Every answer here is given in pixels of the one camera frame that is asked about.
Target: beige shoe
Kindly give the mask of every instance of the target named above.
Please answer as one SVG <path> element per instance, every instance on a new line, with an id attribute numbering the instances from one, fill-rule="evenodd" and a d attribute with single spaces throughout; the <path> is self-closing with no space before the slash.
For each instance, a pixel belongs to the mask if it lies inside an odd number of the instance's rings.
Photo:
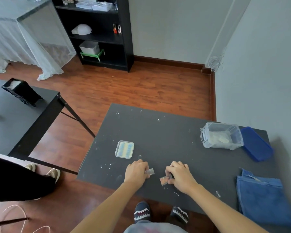
<path id="1" fill-rule="evenodd" d="M 36 171 L 36 165 L 34 163 L 27 164 L 25 168 L 29 169 L 30 171 Z"/>
<path id="2" fill-rule="evenodd" d="M 56 183 L 60 177 L 60 170 L 53 168 L 46 174 L 46 176 L 51 176 L 55 178 L 56 179 L 55 183 Z"/>

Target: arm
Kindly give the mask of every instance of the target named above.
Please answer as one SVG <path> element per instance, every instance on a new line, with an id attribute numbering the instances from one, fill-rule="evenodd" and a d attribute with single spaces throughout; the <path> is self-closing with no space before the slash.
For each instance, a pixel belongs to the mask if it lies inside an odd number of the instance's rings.
<path id="1" fill-rule="evenodd" d="M 148 163 L 141 159 L 129 164 L 125 172 L 124 183 L 83 219 L 71 233 L 113 232 L 130 198 L 143 185 L 145 179 L 150 177 L 144 173 L 148 169 Z"/>
<path id="2" fill-rule="evenodd" d="M 190 173 L 187 164 L 173 161 L 171 166 L 166 167 L 166 171 L 171 172 L 175 177 L 175 179 L 168 180 L 168 184 L 174 184 L 181 192 L 189 195 L 204 210 L 221 233 L 267 233 L 259 225 L 199 185 Z"/>

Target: green stand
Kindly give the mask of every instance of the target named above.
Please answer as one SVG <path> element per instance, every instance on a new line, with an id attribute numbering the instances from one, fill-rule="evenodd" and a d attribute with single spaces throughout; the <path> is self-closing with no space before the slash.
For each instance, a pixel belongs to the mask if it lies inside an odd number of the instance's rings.
<path id="1" fill-rule="evenodd" d="M 98 58 L 98 60 L 100 61 L 99 57 L 101 56 L 102 52 L 104 53 L 104 55 L 106 54 L 104 49 L 102 49 L 97 55 L 85 54 L 85 53 L 81 52 L 81 57 L 82 57 L 82 59 L 84 59 L 84 57 L 83 57 L 84 55 L 90 56 L 90 57 L 95 57 L 95 58 Z"/>

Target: black bookshelf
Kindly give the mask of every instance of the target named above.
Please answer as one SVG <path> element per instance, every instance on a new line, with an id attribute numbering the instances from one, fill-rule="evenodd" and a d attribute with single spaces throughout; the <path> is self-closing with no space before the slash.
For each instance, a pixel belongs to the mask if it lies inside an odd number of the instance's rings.
<path id="1" fill-rule="evenodd" d="M 97 0 L 115 2 L 115 0 Z M 52 0 L 59 18 L 84 65 L 107 67 L 129 72 L 134 63 L 132 47 L 132 31 L 130 24 L 128 0 L 117 0 L 117 11 L 94 11 L 78 8 L 75 3 L 64 5 L 62 0 Z M 92 28 L 88 35 L 72 34 L 71 30 L 84 23 Z M 113 32 L 113 23 L 121 25 L 122 34 Z M 83 41 L 99 43 L 100 49 L 105 50 L 105 55 L 97 58 L 81 56 L 79 45 Z"/>

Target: hand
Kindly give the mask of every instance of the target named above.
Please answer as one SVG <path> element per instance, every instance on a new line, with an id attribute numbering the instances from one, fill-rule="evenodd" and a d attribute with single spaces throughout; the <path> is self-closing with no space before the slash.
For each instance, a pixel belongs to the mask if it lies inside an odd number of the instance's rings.
<path id="1" fill-rule="evenodd" d="M 128 164 L 124 182 L 132 183 L 136 187 L 136 190 L 138 190 L 142 187 L 145 180 L 150 177 L 149 174 L 145 173 L 146 170 L 149 170 L 148 162 L 144 162 L 142 159 Z"/>
<path id="2" fill-rule="evenodd" d="M 166 172 L 171 172 L 175 179 L 169 179 L 168 184 L 174 184 L 182 193 L 190 195 L 190 192 L 197 185 L 194 177 L 190 173 L 189 166 L 182 162 L 173 161 L 166 167 Z"/>

